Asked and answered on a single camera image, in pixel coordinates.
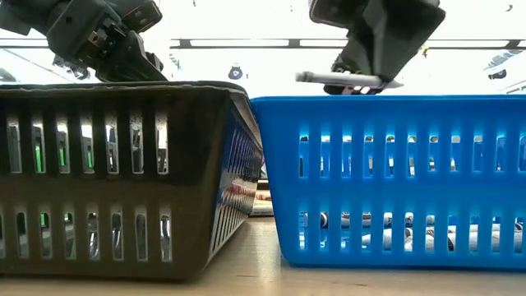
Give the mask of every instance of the blue basket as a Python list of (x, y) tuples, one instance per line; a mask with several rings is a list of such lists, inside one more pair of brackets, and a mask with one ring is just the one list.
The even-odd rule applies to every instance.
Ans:
[(252, 106), (293, 264), (526, 267), (526, 96)]

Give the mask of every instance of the table surface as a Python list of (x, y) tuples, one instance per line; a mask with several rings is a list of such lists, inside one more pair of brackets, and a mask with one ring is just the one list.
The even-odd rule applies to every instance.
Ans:
[(281, 259), (273, 218), (253, 218), (189, 283), (1, 278), (0, 295), (521, 295), (526, 274), (489, 271), (326, 270)]

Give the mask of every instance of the black plastic basket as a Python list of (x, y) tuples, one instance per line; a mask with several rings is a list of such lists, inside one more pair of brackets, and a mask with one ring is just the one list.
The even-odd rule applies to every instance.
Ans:
[(3, 86), (0, 131), (0, 274), (190, 278), (251, 213), (233, 84)]

